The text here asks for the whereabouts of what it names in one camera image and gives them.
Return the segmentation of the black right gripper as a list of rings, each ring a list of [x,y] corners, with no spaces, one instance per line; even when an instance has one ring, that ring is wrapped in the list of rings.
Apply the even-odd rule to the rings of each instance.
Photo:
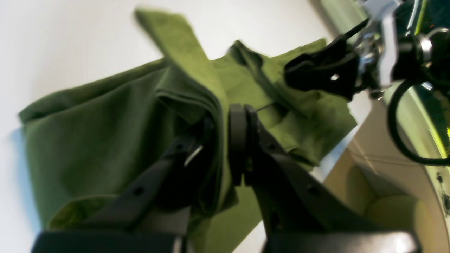
[[[283,69],[286,84],[300,91],[321,90],[353,101],[367,88],[359,71],[360,56],[347,41],[367,26],[365,19],[329,45],[313,53],[303,53]],[[398,39],[398,60],[394,81],[421,79],[434,86],[449,86],[449,28]]]

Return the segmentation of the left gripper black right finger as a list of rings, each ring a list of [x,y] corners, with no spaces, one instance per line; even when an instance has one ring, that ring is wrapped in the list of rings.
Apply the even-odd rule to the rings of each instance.
[[[384,229],[348,209],[298,165],[250,105],[229,109],[233,183],[251,186],[267,237],[264,253],[420,253],[413,232]]]

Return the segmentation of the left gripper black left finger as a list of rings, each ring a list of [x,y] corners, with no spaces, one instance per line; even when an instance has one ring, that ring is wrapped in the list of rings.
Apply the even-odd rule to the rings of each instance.
[[[214,123],[178,136],[116,200],[72,229],[42,232],[33,253],[193,253],[187,227],[212,163]]]

